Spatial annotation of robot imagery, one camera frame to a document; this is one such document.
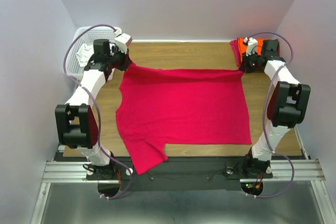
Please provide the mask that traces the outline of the pink red t-shirt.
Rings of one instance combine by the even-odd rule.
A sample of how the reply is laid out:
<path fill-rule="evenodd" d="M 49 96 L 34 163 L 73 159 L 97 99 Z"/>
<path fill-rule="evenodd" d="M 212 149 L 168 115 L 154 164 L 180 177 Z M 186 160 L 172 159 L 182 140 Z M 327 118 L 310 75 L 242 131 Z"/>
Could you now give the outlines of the pink red t-shirt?
<path fill-rule="evenodd" d="M 116 123 L 136 172 L 166 161 L 166 144 L 251 144 L 242 76 L 239 70 L 131 64 L 120 85 Z"/>

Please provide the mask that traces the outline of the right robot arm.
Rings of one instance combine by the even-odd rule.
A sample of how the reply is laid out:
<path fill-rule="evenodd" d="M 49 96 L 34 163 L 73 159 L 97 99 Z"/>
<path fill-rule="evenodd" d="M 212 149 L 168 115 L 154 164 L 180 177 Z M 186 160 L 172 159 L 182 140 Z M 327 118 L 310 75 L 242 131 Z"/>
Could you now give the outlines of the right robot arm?
<path fill-rule="evenodd" d="M 279 41 L 246 37 L 247 47 L 242 54 L 239 69 L 244 73 L 263 71 L 271 80 L 263 108 L 262 134 L 244 157 L 241 170 L 244 175 L 271 174 L 270 161 L 282 138 L 305 118 L 311 88 L 300 83 L 280 56 Z"/>

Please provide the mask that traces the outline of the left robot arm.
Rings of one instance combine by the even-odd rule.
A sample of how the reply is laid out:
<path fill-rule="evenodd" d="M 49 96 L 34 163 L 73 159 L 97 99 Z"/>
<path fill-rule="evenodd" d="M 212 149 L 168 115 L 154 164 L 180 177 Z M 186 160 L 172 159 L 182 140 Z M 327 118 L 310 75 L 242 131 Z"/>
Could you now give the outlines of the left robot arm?
<path fill-rule="evenodd" d="M 106 179 L 116 175 L 117 164 L 113 153 L 100 143 L 101 116 L 94 115 L 93 109 L 98 108 L 96 97 L 114 70 L 125 71 L 130 65 L 128 46 L 131 41 L 126 34 L 113 42 L 96 39 L 77 89 L 65 104 L 55 108 L 59 143 L 87 158 L 90 164 L 84 168 L 88 174 L 100 174 Z"/>

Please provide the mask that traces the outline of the folded orange t-shirt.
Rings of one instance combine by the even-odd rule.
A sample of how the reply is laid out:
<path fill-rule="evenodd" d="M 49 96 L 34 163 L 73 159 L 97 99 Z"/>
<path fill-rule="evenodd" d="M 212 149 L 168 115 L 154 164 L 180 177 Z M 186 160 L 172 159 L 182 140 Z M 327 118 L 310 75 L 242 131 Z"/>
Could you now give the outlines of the folded orange t-shirt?
<path fill-rule="evenodd" d="M 263 44 L 264 40 L 263 39 L 257 39 L 257 41 L 258 41 L 258 46 L 256 47 L 256 50 L 257 50 L 258 55 L 261 55 L 261 49 L 262 49 L 262 44 Z M 238 46 L 241 61 L 243 60 L 243 53 L 245 53 L 246 50 L 247 50 L 247 46 L 245 46 L 243 44 L 243 42 L 244 42 L 243 37 L 238 37 L 237 38 L 237 46 Z"/>

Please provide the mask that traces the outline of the folded dark red t-shirt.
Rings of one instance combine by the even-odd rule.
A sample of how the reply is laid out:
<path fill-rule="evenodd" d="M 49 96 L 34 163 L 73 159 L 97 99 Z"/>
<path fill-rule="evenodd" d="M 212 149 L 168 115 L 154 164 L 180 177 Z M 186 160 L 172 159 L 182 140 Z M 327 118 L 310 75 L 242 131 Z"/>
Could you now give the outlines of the folded dark red t-shirt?
<path fill-rule="evenodd" d="M 262 57 L 265 58 L 265 66 L 268 60 L 279 60 L 285 62 L 283 57 L 280 57 L 280 43 L 278 39 L 271 40 L 271 39 L 263 39 L 263 45 L 261 49 L 261 55 Z M 237 65 L 240 67 L 241 65 L 241 59 L 240 59 L 240 54 L 237 46 L 237 39 L 232 40 L 230 42 L 230 46 L 233 50 L 235 60 Z"/>

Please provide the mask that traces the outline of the white crumpled t-shirt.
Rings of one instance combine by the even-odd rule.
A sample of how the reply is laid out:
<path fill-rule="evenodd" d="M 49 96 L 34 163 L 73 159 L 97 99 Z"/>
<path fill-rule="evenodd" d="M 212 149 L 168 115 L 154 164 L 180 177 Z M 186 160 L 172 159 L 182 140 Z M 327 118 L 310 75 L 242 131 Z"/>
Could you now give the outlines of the white crumpled t-shirt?
<path fill-rule="evenodd" d="M 76 58 L 78 60 L 79 66 L 84 68 L 93 54 L 93 45 L 82 44 L 76 52 Z"/>

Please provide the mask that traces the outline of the white plastic basket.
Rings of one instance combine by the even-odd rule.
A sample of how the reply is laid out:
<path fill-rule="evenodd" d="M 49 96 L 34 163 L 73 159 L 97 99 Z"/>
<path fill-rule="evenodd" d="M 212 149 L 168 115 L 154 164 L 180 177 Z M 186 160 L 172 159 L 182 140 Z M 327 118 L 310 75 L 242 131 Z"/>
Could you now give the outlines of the white plastic basket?
<path fill-rule="evenodd" d="M 76 58 L 76 52 L 82 44 L 93 45 L 93 41 L 96 39 L 108 39 L 110 42 L 114 42 L 114 38 L 122 34 L 122 29 L 115 27 L 116 31 L 109 27 L 96 27 L 84 35 L 82 35 L 72 46 L 67 59 L 66 59 L 66 72 L 68 75 L 75 77 L 78 80 L 82 79 L 84 68 L 79 66 Z"/>

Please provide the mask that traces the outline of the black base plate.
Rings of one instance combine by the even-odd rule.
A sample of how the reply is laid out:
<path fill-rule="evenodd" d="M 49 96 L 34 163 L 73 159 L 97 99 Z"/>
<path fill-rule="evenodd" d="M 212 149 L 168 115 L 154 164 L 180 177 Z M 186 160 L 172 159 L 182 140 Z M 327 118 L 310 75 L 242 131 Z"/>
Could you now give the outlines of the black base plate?
<path fill-rule="evenodd" d="M 272 178 L 257 168 L 246 168 L 242 156 L 170 157 L 167 161 L 137 174 L 129 157 L 119 157 L 113 166 L 93 167 L 84 164 L 88 181 L 116 184 L 114 189 L 127 191 L 241 190 L 246 179 Z"/>

